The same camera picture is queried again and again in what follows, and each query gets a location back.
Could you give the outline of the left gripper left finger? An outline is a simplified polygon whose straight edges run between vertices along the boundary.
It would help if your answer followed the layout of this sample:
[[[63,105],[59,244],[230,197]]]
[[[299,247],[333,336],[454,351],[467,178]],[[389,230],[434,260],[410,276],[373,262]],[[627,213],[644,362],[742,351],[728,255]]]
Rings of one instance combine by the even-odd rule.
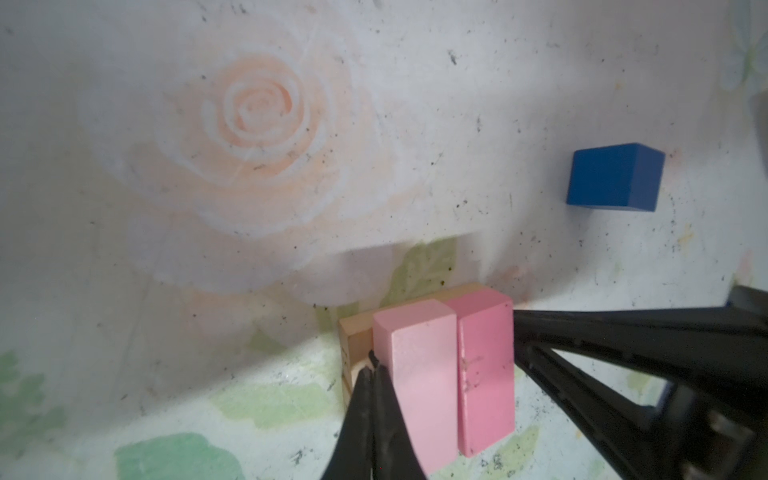
[[[388,369],[369,353],[322,480],[425,480]]]

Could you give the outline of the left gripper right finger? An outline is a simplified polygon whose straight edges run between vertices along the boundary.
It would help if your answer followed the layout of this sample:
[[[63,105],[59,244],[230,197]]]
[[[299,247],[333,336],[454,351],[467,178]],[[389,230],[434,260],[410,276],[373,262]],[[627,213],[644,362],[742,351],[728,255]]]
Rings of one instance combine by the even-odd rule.
[[[721,306],[521,310],[515,362],[624,479],[767,475],[767,294]]]

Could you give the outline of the light pink rectangular block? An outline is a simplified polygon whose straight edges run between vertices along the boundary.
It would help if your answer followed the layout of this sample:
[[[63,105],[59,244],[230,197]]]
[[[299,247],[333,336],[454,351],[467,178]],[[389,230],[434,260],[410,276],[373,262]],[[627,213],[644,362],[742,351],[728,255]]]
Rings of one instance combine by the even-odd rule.
[[[373,352],[389,371],[425,474],[458,456],[457,314],[428,299],[376,312]]]

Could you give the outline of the natural wood block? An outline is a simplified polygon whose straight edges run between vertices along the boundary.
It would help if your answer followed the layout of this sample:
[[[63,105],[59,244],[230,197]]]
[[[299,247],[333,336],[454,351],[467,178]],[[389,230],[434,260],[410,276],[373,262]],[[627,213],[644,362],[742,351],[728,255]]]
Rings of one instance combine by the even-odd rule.
[[[372,325],[375,313],[425,300],[446,302],[484,288],[485,285],[481,283],[468,283],[420,296],[395,305],[380,307],[378,309],[365,311],[351,317],[340,319],[338,322],[338,331],[341,352],[341,378],[344,407],[348,408],[358,372],[369,361],[368,354],[373,349]]]

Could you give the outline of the hot pink rectangular block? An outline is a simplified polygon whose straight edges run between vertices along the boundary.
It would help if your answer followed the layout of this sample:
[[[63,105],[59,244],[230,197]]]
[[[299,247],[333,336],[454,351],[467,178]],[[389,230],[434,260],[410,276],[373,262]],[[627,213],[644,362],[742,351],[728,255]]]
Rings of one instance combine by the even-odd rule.
[[[446,304],[457,314],[458,449],[471,458],[515,430],[513,302],[483,287]]]

